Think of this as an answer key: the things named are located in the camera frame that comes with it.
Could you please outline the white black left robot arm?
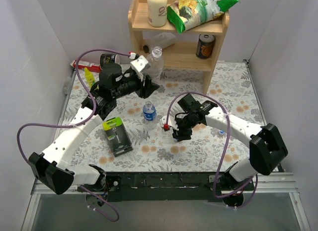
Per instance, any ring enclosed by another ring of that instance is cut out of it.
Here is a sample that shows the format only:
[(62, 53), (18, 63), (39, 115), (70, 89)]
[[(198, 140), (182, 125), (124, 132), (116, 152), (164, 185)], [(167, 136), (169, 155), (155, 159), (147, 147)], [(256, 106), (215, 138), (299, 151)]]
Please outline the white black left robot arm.
[(99, 80), (90, 89), (92, 97), (87, 96), (82, 102), (70, 127), (40, 154), (32, 153), (29, 157), (35, 177), (57, 195), (72, 185), (87, 185), (91, 190), (101, 191), (106, 184), (106, 173), (102, 168), (90, 164), (68, 169), (69, 163), (88, 135), (115, 109), (118, 98), (135, 92), (146, 99), (159, 88), (146, 73), (149, 67), (141, 60), (132, 61), (124, 73), (116, 63), (104, 67)]

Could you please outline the clear plastic bottle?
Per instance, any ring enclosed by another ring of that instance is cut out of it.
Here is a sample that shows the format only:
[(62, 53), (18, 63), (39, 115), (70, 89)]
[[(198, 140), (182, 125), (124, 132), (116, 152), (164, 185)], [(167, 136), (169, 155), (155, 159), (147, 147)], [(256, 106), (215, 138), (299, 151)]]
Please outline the clear plastic bottle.
[(162, 56), (162, 48), (155, 46), (149, 55), (147, 55), (147, 61), (149, 62), (149, 68), (146, 74), (150, 76), (153, 82), (159, 81), (163, 71), (164, 59)]

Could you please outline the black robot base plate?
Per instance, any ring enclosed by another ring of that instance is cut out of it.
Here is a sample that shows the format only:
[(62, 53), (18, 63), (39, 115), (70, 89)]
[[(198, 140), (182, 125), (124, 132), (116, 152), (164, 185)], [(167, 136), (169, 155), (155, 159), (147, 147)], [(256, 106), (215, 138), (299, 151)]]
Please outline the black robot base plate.
[(202, 200), (222, 202), (213, 195), (214, 172), (108, 172), (107, 201)]

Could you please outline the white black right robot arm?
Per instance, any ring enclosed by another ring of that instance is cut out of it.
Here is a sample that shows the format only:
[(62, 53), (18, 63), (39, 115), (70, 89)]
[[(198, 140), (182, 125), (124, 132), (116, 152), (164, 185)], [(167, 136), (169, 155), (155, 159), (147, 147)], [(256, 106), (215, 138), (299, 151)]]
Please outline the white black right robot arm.
[(173, 101), (183, 110), (174, 116), (167, 115), (162, 127), (173, 130), (177, 141), (191, 139), (192, 129), (198, 124), (222, 130), (227, 138), (233, 137), (249, 149), (249, 157), (234, 163), (223, 174), (216, 173), (215, 189), (240, 190), (257, 174), (270, 175), (288, 155), (287, 147), (278, 128), (269, 123), (261, 126), (226, 112), (216, 100), (197, 101), (191, 92), (178, 95)]

